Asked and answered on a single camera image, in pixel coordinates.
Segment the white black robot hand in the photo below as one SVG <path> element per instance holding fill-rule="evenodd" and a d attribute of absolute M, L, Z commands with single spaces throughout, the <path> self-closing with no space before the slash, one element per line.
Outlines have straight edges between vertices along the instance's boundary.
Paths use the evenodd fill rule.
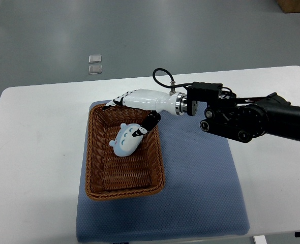
<path fill-rule="evenodd" d="M 172 95 L 155 90 L 137 89 L 128 91 L 125 94 L 109 101 L 103 107 L 106 110 L 115 106 L 125 106 L 134 109 L 149 111 L 148 116 L 141 123 L 140 127 L 133 132 L 133 137 L 145 135 L 150 132 L 161 120 L 160 112 L 167 111 L 172 115 L 183 115 L 181 100 L 183 94 Z"/>

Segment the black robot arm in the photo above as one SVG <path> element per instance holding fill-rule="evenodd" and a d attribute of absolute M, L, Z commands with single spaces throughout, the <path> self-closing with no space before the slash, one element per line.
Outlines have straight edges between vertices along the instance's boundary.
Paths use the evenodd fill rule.
<path fill-rule="evenodd" d="M 248 143 L 270 134 L 300 141 L 300 107 L 272 93 L 266 97 L 239 98 L 220 83 L 193 82 L 181 85 L 187 93 L 179 111 L 194 116 L 206 103 L 200 128 L 210 134 Z"/>

